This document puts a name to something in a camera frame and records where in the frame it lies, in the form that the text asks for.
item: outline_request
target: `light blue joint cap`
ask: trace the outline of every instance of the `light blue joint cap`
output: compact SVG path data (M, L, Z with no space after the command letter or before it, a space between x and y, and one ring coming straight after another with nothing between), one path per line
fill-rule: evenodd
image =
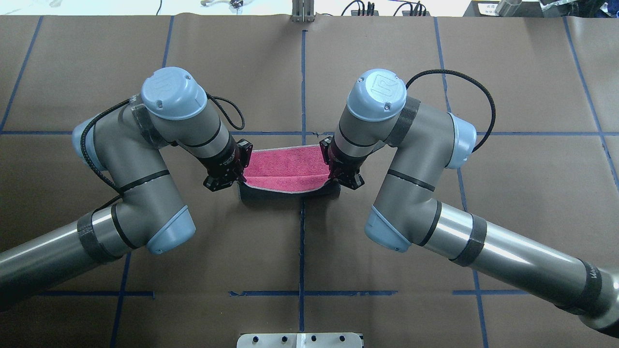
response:
M350 113L360 120L388 120L402 111L406 103L406 86L395 72L368 70L357 79L346 102Z
M166 120L185 120L206 107L206 93L186 70L176 66L159 69L142 85L146 108Z
M87 119L86 121L80 123L73 129L73 133L71 133L71 142L73 143L73 149L77 152L77 155L82 159L83 163L86 164L86 159L82 154L82 147L80 146L80 138L82 137L82 133L86 126L92 121L94 117ZM86 134L86 152L88 152L88 156L90 156L90 160L95 165L95 167L101 171L107 170L99 161L97 157L97 152L95 151L95 128L92 127Z
M466 163L477 142L475 126L449 113L454 121L454 151L447 164L449 169L458 169Z
M196 226L184 206L146 243L146 248L153 254L163 254L188 241L195 232Z
M368 221L365 223L365 234L385 248L400 253L407 251L411 245L411 242L404 238L374 206L372 206Z

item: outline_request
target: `metal bracket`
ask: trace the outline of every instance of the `metal bracket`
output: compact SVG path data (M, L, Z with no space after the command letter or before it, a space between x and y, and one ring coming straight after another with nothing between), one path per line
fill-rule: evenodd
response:
M314 0L292 0L293 22L314 22Z
M236 348L363 348L355 333L244 334Z

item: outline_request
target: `label sticker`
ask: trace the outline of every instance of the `label sticker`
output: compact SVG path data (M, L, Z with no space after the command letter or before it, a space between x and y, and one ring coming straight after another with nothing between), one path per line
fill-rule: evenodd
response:
M477 4L479 7L479 13L482 15L499 16L496 13L496 4Z

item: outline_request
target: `white background floor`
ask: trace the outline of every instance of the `white background floor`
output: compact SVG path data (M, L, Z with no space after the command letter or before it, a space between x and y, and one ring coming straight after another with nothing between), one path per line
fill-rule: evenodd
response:
M0 14L12 15L154 15L160 0L2 0ZM317 13L341 15L350 0L315 0ZM381 15L393 15L401 2L376 0L375 9ZM470 0L422 0L433 16L460 17ZM292 0L245 0L243 15L290 14ZM209 7L202 6L200 0L163 0L160 15L176 15L191 12L203 15L233 15L227 0L217 0Z

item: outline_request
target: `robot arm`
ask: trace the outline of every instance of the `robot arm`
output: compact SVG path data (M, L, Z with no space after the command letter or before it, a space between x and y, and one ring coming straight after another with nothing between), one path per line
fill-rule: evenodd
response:
M0 310L133 249L161 254L191 238L196 227L159 149L178 144L193 154L211 191L244 180L252 150L248 141L234 141L212 104L188 72L166 67L90 128L87 155L97 170L109 171L122 202L0 253ZM80 156L88 123L73 133Z
M453 114L407 97L402 80L384 69L364 73L347 99L333 138L321 142L331 177L356 189L374 145L397 147L365 225L389 249L423 246L579 315L619 338L619 274L598 269L483 218L432 198L444 168L471 154L475 128Z

